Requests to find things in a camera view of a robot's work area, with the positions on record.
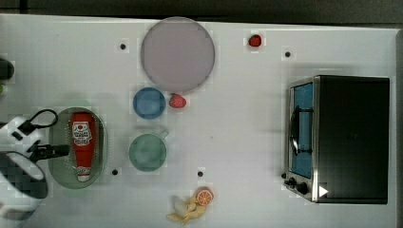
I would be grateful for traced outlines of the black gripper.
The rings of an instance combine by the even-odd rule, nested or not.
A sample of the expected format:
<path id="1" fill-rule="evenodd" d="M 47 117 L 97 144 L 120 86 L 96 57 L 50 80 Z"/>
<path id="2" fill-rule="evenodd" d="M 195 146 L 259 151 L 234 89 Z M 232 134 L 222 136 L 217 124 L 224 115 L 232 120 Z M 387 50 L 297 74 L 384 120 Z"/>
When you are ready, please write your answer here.
<path id="1" fill-rule="evenodd" d="M 31 161 L 40 161 L 51 159 L 53 156 L 55 157 L 64 157 L 69 154 L 70 148 L 67 144 L 61 145 L 34 145 L 30 149 L 29 159 Z"/>

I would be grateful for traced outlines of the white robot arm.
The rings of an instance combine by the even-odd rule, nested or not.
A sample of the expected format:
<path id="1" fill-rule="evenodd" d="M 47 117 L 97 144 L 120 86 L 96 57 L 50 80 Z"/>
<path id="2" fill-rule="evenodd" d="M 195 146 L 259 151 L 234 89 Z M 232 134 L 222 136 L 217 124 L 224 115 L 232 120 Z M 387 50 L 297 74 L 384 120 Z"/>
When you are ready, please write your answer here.
<path id="1" fill-rule="evenodd" d="M 40 126 L 16 117 L 1 126 L 1 228 L 22 228 L 48 196 L 41 160 L 69 154 L 67 144 L 41 144 Z"/>

